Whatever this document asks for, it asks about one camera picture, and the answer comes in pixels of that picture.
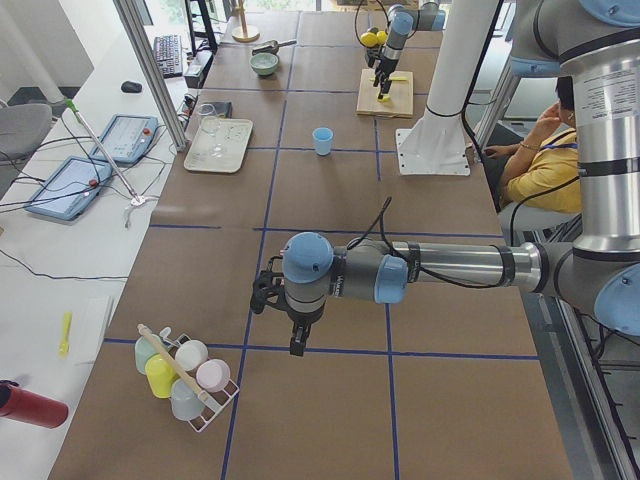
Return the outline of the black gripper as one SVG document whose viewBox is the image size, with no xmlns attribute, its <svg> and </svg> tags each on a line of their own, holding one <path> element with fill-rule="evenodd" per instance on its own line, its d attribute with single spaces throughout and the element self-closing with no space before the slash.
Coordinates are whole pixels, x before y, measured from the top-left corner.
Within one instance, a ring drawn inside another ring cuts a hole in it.
<svg viewBox="0 0 640 480">
<path fill-rule="evenodd" d="M 372 50 L 372 61 L 378 62 L 375 67 L 374 86 L 380 86 L 379 96 L 389 95 L 391 74 L 398 63 L 398 51 L 391 47 L 378 47 Z"/>
<path fill-rule="evenodd" d="M 311 325 L 324 313 L 325 296 L 321 295 L 309 302 L 303 302 L 286 294 L 285 300 L 288 305 L 287 315 L 293 322 L 289 353 L 292 356 L 303 356 L 311 333 Z"/>
</svg>

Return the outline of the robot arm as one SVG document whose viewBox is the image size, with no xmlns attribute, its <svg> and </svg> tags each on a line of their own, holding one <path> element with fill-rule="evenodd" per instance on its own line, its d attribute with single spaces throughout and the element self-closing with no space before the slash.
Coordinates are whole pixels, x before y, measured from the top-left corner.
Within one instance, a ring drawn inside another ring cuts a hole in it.
<svg viewBox="0 0 640 480">
<path fill-rule="evenodd" d="M 419 9 L 393 5 L 387 18 L 386 38 L 381 40 L 377 31 L 374 45 L 366 52 L 367 65 L 374 69 L 373 86 L 379 88 L 378 101 L 389 98 L 391 75 L 397 68 L 406 41 L 416 32 L 443 30 L 446 13 L 438 1 L 428 1 Z"/>
<path fill-rule="evenodd" d="M 302 355 L 328 297 L 402 301 L 408 285 L 518 286 L 555 297 L 629 335 L 639 332 L 639 5 L 520 1 L 510 54 L 519 77 L 559 77 L 559 106 L 514 148 L 497 203 L 517 211 L 577 188 L 572 242 L 463 246 L 368 234 L 335 247 L 312 232 L 289 239 L 272 284 L 255 286 L 292 320 Z"/>
</svg>

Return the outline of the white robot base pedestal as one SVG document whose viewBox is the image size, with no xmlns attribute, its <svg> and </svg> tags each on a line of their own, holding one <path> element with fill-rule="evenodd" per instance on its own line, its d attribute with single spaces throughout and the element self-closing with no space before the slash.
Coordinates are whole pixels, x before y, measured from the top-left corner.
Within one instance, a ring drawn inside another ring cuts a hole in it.
<svg viewBox="0 0 640 480">
<path fill-rule="evenodd" d="M 398 129 L 402 175 L 467 176 L 463 120 L 474 75 L 491 40 L 500 1 L 457 0 L 451 5 L 423 117 Z"/>
</svg>

